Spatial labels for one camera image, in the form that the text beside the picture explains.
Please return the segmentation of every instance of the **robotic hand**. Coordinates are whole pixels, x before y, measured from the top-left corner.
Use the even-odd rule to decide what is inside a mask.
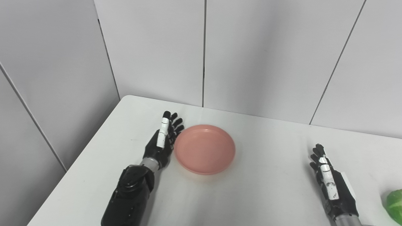
[[[138,226],[154,188],[154,173],[168,164],[177,136],[184,129],[177,113],[165,111],[162,125],[145,146],[139,165],[129,165],[121,173],[109,204],[103,214],[102,226]]]
[[[316,172],[318,185],[325,198],[325,211],[337,226],[361,226],[356,201],[340,172],[334,170],[324,147],[316,144],[311,155],[311,168]]]

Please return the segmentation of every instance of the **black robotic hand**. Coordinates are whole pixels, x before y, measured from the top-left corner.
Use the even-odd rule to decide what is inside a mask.
[[[314,154],[310,157],[313,162],[311,168],[316,172],[318,185],[321,187],[325,198],[325,211],[333,219],[341,215],[359,216],[356,209],[356,201],[340,172],[334,170],[331,162],[326,157],[324,147],[316,144]]]
[[[139,226],[150,193],[154,189],[154,172],[164,168],[172,154],[174,142],[184,129],[177,113],[165,111],[162,124],[145,146],[139,165],[129,165],[123,170],[117,187],[103,214],[102,226]]]
[[[152,158],[158,161],[159,169],[164,168],[168,164],[169,157],[174,148],[174,142],[184,129],[184,125],[181,125],[183,119],[177,119],[177,113],[170,115],[169,111],[165,111],[163,120],[165,120],[166,125],[162,123],[161,129],[158,129],[152,136],[151,140],[145,146],[143,156],[143,158]]]

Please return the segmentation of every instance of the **gray wall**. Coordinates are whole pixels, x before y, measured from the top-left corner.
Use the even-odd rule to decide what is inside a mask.
[[[119,96],[92,0],[0,0],[0,63],[0,225],[24,226]]]
[[[119,101],[92,0],[0,1],[0,62],[68,169]]]
[[[0,71],[0,225],[26,225],[64,173]]]

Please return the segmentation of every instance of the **robotic forearm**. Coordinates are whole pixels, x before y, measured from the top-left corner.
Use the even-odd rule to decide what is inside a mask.
[[[102,226],[138,226],[145,212],[150,193],[154,189],[154,173],[164,168],[169,160],[177,136],[184,129],[177,113],[165,111],[161,128],[145,147],[139,165],[129,165],[123,170],[109,204],[103,214]]]
[[[317,144],[311,155],[310,166],[316,172],[318,185],[325,198],[325,211],[337,226],[362,226],[356,201],[349,191],[342,174],[333,169],[324,147]]]

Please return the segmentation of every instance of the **wall seam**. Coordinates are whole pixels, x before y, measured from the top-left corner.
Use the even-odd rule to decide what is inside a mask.
[[[61,161],[60,157],[57,155],[56,151],[54,150],[53,146],[50,144],[49,139],[46,137],[45,133],[43,132],[42,128],[39,126],[37,120],[35,119],[35,117],[33,116],[31,110],[29,109],[27,103],[25,102],[25,100],[23,99],[23,97],[21,96],[20,92],[17,90],[14,82],[12,81],[12,79],[10,78],[9,74],[6,72],[4,66],[1,64],[0,62],[0,71],[3,72],[4,76],[6,77],[6,80],[9,82],[10,86],[12,87],[12,89],[14,90],[15,94],[17,95],[18,99],[20,100],[20,102],[22,103],[22,105],[24,106],[25,110],[27,111],[29,117],[31,117],[33,123],[35,124],[36,128],[39,130],[39,132],[41,133],[42,137],[44,138],[44,140],[46,141],[47,145],[49,146],[50,150],[52,151],[53,155],[56,157],[57,161],[59,162],[59,164],[61,165],[61,167],[63,168],[63,170],[65,172],[67,172],[67,168],[64,166],[63,162]]]
[[[202,61],[202,107],[204,107],[204,94],[205,94],[205,40],[206,40],[206,30],[207,30],[207,0],[204,1],[204,50],[203,50],[203,61]]]
[[[110,62],[109,52],[107,51],[107,46],[106,46],[106,42],[105,42],[105,37],[103,36],[103,31],[102,31],[102,27],[101,27],[101,21],[100,21],[99,19],[98,19],[98,24],[99,24],[100,33],[101,33],[101,35],[102,35],[103,44],[105,45],[107,60],[109,61],[110,71],[112,72],[112,77],[113,77],[113,81],[114,81],[114,83],[115,83],[115,87],[116,87],[116,91],[117,91],[117,96],[119,97],[119,101],[121,101],[119,89],[118,89],[118,87],[117,87],[117,82],[116,82],[115,74],[113,73],[112,63]]]
[[[310,122],[309,122],[309,125],[311,125],[311,123],[313,122],[314,116],[316,115],[316,112],[317,112],[317,110],[318,110],[318,107],[319,107],[319,105],[320,105],[320,103],[321,103],[321,101],[322,101],[322,98],[323,98],[324,95],[325,95],[325,92],[326,92],[326,90],[327,90],[327,88],[328,88],[328,85],[329,85],[329,83],[330,83],[330,81],[331,81],[331,79],[332,79],[332,76],[334,75],[335,69],[336,69],[336,67],[338,66],[339,60],[340,60],[340,58],[342,57],[342,54],[343,54],[343,51],[345,50],[346,45],[348,44],[349,38],[350,38],[351,35],[352,35],[352,32],[353,32],[353,30],[354,30],[354,28],[355,28],[355,25],[356,25],[356,23],[357,23],[357,20],[358,20],[359,17],[360,17],[360,14],[361,14],[361,12],[362,12],[362,10],[363,10],[364,5],[366,4],[366,1],[367,1],[367,0],[364,0],[363,5],[361,6],[359,13],[357,14],[356,20],[355,20],[355,22],[353,23],[352,29],[351,29],[351,31],[349,32],[349,35],[348,35],[348,37],[347,37],[347,39],[346,39],[345,44],[343,45],[342,51],[341,51],[340,54],[339,54],[339,57],[338,57],[338,59],[337,59],[337,61],[336,61],[336,63],[335,63],[334,69],[332,70],[331,75],[330,75],[330,77],[329,77],[329,79],[328,79],[328,82],[327,82],[327,84],[326,84],[326,86],[325,86],[325,88],[324,88],[324,91],[322,92],[322,95],[321,95],[321,97],[320,97],[320,100],[318,101],[318,104],[317,104],[316,109],[314,110],[314,113],[313,113],[313,116],[311,117],[311,120],[310,120]]]

